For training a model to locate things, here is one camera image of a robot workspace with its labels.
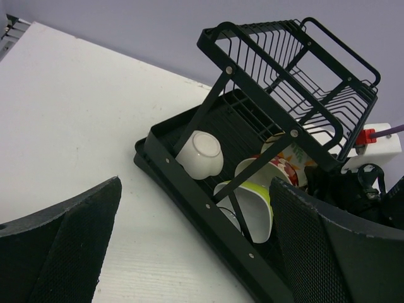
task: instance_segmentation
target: red clip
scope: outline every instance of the red clip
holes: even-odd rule
[[[376,138],[371,138],[370,134],[375,133],[376,131],[371,128],[371,129],[363,129],[360,131],[358,138],[356,139],[356,145],[366,145],[369,143],[376,143],[377,139]]]

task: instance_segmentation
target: upper rack shelf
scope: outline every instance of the upper rack shelf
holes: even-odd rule
[[[240,89],[267,128],[297,131],[324,170],[344,163],[377,100],[378,71],[313,18],[221,23],[203,30],[198,47],[231,74],[224,92]]]

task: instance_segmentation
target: dish rack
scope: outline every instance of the dish rack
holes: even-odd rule
[[[222,70],[220,77],[200,106],[151,127],[135,146],[134,162],[256,300],[292,302],[276,229],[266,243],[253,244],[234,190],[292,143],[325,171],[340,168],[377,100],[380,74],[313,18],[224,22],[203,30],[198,47]],[[202,181],[191,179],[175,160],[197,129],[214,135],[224,155],[222,172]],[[285,134],[234,177],[239,162],[259,154],[280,132]],[[226,196],[245,237],[216,207]]]

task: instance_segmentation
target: wall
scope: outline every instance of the wall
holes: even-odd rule
[[[3,1],[12,15],[207,84],[215,81],[219,71],[196,47],[203,28],[222,21],[253,23],[313,16],[382,74],[379,102],[369,121],[396,125],[403,117],[402,0]],[[388,165],[388,184],[402,176],[401,160]]]

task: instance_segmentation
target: purple cable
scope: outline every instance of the purple cable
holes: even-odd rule
[[[375,133],[369,134],[371,138],[378,138],[388,136],[389,134],[396,134],[400,131],[404,131],[404,124],[396,126],[395,128],[386,129],[385,131],[376,131]]]

